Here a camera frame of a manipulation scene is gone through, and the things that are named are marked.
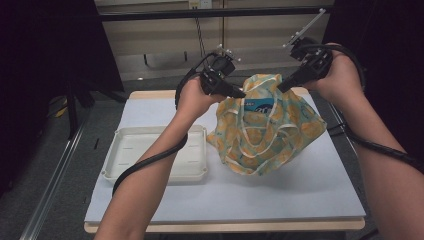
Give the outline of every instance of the metal rod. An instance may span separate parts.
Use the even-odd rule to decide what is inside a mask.
[[[211,17],[240,17],[240,16],[270,16],[270,15],[300,15],[316,14],[320,9],[331,13],[335,9],[331,5],[307,7],[276,7],[276,8],[226,8],[226,9],[197,9],[173,10],[157,12],[129,12],[129,13],[103,13],[99,15],[79,16],[50,16],[48,19],[63,19],[72,21],[134,21],[153,19],[179,19],[179,18],[211,18]]]
[[[40,233],[41,227],[44,224],[44,221],[47,217],[49,209],[53,204],[53,198],[59,188],[59,185],[65,175],[66,169],[71,161],[72,155],[75,152],[75,149],[79,143],[79,140],[82,136],[82,132],[86,125],[90,111],[85,115],[80,127],[77,129],[74,137],[68,140],[66,148],[59,160],[59,163],[50,179],[49,184],[47,185],[43,196],[40,199],[40,202],[37,205],[37,208],[34,210],[30,220],[28,221],[20,240],[36,240],[38,234]]]
[[[300,30],[299,32],[296,32],[295,35],[292,36],[292,38],[290,39],[290,41],[287,44],[283,45],[283,48],[293,45],[293,43],[299,38],[301,37],[306,30],[308,30],[324,13],[326,12],[326,10],[324,8],[321,8],[319,10],[319,14],[315,16],[314,19],[312,19],[312,21],[310,21],[306,26],[304,26],[302,28],[302,30]]]

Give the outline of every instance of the black cable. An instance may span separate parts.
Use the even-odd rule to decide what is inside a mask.
[[[184,136],[184,138],[174,147],[172,147],[169,150],[166,150],[165,152],[159,153],[157,155],[154,155],[152,157],[146,158],[136,164],[134,164],[133,166],[131,166],[130,168],[128,168],[127,170],[125,170],[116,180],[115,185],[113,185],[113,191],[112,191],[112,196],[113,194],[115,194],[116,189],[118,189],[119,185],[122,183],[122,181],[124,181],[124,179],[126,177],[128,177],[130,174],[144,168],[145,166],[152,164],[160,159],[166,158],[176,152],[178,152],[181,148],[184,147],[184,145],[187,143],[187,139],[188,139],[188,135],[186,134]]]
[[[195,18],[197,26],[197,37],[199,38],[200,45],[200,57],[206,56],[205,45],[203,44],[202,30],[200,29],[200,22],[198,18]]]
[[[358,144],[362,147],[365,147],[367,149],[373,150],[375,152],[378,152],[378,153],[384,154],[386,156],[395,158],[395,159],[400,160],[404,163],[407,163],[407,164],[411,165],[412,167],[414,167],[415,169],[417,169],[418,171],[420,171],[421,173],[424,174],[424,163],[418,161],[414,157],[410,156],[408,153],[405,153],[405,152],[402,152],[402,151],[399,151],[399,150],[396,150],[396,149],[393,149],[393,148],[390,148],[390,147],[387,147],[387,146],[384,146],[384,145],[380,145],[378,143],[374,143],[374,142],[365,140],[365,139],[359,137],[358,135],[356,135],[350,129],[350,127],[347,123],[338,124],[338,125],[331,127],[327,130],[331,131],[331,130],[336,129],[337,127],[342,127],[343,131],[339,132],[339,133],[332,134],[331,135],[332,137],[344,133],[354,143],[356,143],[356,144]]]
[[[184,76],[184,78],[180,81],[180,83],[177,86],[177,89],[175,91],[175,108],[178,108],[178,101],[180,99],[180,94],[181,91],[184,87],[184,85],[188,82],[188,80],[190,79],[190,77],[192,77],[194,74],[196,74],[196,69],[210,56],[214,56],[216,55],[215,53],[209,53],[206,56],[204,56],[202,58],[202,60],[200,60],[193,68],[190,69],[190,71]],[[174,147],[172,147],[169,150],[166,150],[165,152],[156,154],[152,157],[146,158],[136,164],[134,164],[133,166],[131,166],[130,168],[128,168],[127,170],[125,170],[116,180],[115,184],[113,185],[113,190],[112,190],[112,196],[113,194],[115,194],[116,189],[118,189],[119,185],[122,183],[122,181],[124,181],[125,178],[127,178],[129,175],[131,175],[132,173],[146,167],[149,164],[152,164],[160,159],[163,159],[165,157],[170,156],[171,154],[174,154],[176,152],[178,152],[180,149],[182,149],[184,147],[184,145],[187,143],[187,139],[188,139],[188,134],[186,134],[184,136],[184,138]]]

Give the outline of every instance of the white tabletop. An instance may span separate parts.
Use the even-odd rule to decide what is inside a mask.
[[[301,96],[316,110],[309,94]],[[216,107],[213,105],[195,124],[212,131],[216,126]],[[174,99],[130,99],[118,129],[165,126],[174,113]],[[232,172],[209,144],[207,164],[208,174],[201,182],[167,186],[151,225],[337,222],[339,219],[356,222],[351,228],[346,225],[340,228],[363,227],[365,211],[327,132],[291,162],[265,176]],[[90,226],[100,222],[111,199],[112,187],[99,175],[85,217]]]

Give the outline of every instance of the forearm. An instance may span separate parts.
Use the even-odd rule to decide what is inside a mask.
[[[174,147],[194,120],[176,115],[139,161]],[[96,239],[142,239],[165,191],[176,154],[128,176],[116,190]]]
[[[364,96],[342,110],[352,131],[363,139],[404,151]],[[424,176],[409,165],[355,146],[368,204],[385,239],[424,236]]]

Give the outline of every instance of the orange and teal pattern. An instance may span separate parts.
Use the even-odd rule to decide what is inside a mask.
[[[246,97],[218,105],[217,126],[207,141],[236,173],[263,175],[292,160],[317,139],[327,124],[302,98],[277,86],[280,74],[257,74],[243,85]],[[246,111],[249,99],[272,99],[268,113]]]

